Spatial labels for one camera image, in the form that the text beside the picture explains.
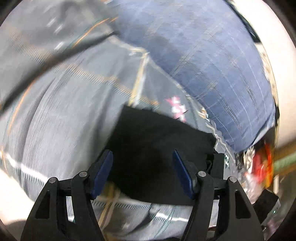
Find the black pants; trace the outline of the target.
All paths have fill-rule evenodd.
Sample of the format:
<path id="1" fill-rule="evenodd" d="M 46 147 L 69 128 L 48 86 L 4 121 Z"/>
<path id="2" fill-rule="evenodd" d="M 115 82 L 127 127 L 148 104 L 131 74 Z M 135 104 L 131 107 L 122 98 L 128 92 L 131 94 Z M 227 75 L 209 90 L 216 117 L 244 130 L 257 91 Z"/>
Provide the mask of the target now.
<path id="1" fill-rule="evenodd" d="M 211 133 L 147 109 L 124 106 L 106 148 L 113 153 L 108 180 L 143 202 L 192 205 L 173 165 L 173 152 L 213 178 L 223 178 L 224 154 Z"/>

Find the white crumpled plastic clutter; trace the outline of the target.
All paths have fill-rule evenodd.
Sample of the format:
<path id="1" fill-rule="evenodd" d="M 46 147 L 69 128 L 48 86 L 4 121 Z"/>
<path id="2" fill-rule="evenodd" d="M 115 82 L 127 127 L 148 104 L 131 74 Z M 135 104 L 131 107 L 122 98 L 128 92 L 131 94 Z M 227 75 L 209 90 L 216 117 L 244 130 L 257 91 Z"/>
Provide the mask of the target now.
<path id="1" fill-rule="evenodd" d="M 243 153 L 242 161 L 243 166 L 241 169 L 241 181 L 240 184 L 245 191 L 247 197 L 249 198 L 251 204 L 254 204 L 254 202 L 258 199 L 258 197 L 261 195 L 262 191 L 264 190 L 264 187 L 262 187 L 260 184 L 257 184 L 255 179 L 253 178 L 251 172 L 252 172 L 252 159 L 255 155 L 255 148 L 251 147 L 246 152 Z"/>

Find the red bag clutter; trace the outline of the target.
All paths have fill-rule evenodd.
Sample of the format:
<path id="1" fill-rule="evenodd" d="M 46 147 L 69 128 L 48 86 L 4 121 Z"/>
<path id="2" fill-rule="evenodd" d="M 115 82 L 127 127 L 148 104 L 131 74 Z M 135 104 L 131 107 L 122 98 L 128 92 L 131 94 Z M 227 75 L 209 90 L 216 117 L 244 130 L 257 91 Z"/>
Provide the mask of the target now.
<path id="1" fill-rule="evenodd" d="M 273 182 L 273 148 L 266 141 L 255 150 L 251 174 L 256 183 L 264 188 L 269 188 Z"/>

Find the grey patterned bed sheet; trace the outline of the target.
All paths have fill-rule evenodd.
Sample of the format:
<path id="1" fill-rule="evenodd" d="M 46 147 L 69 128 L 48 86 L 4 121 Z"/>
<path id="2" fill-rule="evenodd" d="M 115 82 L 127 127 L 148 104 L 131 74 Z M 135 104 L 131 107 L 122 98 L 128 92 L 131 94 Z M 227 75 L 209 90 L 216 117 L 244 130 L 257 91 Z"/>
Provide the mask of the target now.
<path id="1" fill-rule="evenodd" d="M 233 150 L 148 51 L 123 42 L 98 1 L 20 1 L 1 24 L 1 168 L 31 200 L 51 177 L 70 179 L 106 149 L 124 106 L 211 133 L 224 174 L 240 178 Z M 109 180 L 92 202 L 108 240 L 180 237 L 193 205 L 132 199 Z"/>

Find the blue plaid pillow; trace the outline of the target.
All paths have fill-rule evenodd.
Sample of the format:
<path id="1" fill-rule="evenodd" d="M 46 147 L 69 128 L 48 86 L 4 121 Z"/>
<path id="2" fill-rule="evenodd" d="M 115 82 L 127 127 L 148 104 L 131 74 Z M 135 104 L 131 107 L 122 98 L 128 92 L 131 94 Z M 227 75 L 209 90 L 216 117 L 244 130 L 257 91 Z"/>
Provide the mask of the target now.
<path id="1" fill-rule="evenodd" d="M 236 152 L 274 126 L 275 105 L 260 54 L 225 1 L 112 1 L 125 42 L 205 108 Z"/>

